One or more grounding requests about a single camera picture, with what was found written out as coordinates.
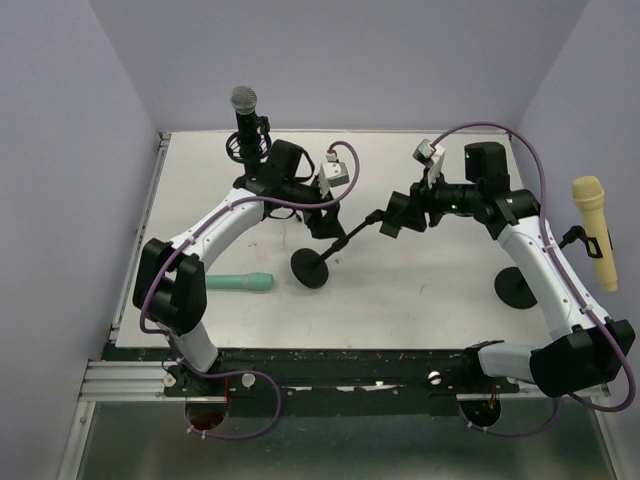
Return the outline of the teal microphone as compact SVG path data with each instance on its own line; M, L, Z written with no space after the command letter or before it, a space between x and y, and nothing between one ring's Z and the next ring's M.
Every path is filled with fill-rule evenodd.
M272 274L254 272L248 274L207 275L206 288L210 290L244 290L250 292L269 291L274 287Z

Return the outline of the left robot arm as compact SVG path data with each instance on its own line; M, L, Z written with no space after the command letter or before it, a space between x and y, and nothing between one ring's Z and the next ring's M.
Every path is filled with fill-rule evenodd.
M326 159L313 169L310 178L298 176L305 150L284 140L275 141L266 158L248 165L224 200L207 216L169 241L153 238L143 247L132 301L140 321L157 324L163 335L191 367L187 382L201 395L214 393L222 380L214 364L218 349L210 339L202 318L207 308L206 273L214 261L245 231L280 207L304 215L313 237L339 237L333 222L340 198L332 188L350 193L361 165L352 168L339 160L333 147Z

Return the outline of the black round-base mic stand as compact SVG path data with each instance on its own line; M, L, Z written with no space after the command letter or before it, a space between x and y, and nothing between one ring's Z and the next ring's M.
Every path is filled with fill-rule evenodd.
M319 289L324 286L329 279L327 260L344 249L362 230L383 221L385 216L386 213L383 210L374 210L353 230L335 240L322 254L308 248L295 251L290 260L291 271L295 278L309 289Z

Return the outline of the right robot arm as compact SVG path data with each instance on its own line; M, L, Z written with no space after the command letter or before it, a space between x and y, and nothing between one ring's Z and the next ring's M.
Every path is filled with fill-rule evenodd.
M444 148L423 140L413 154L424 166L423 177L409 194L392 194L380 231L390 237L403 228L423 232L447 214L484 225L515 263L496 277L497 293L506 298L526 285L541 308L551 341L538 347L504 341L478 344L473 348L476 358L460 367L462 384L480 392L496 377L508 377L558 398L611 382L635 340L633 327L626 320L613 320L588 293L542 219L533 193L511 189L504 146L473 143L464 153L466 181L452 184L441 171Z

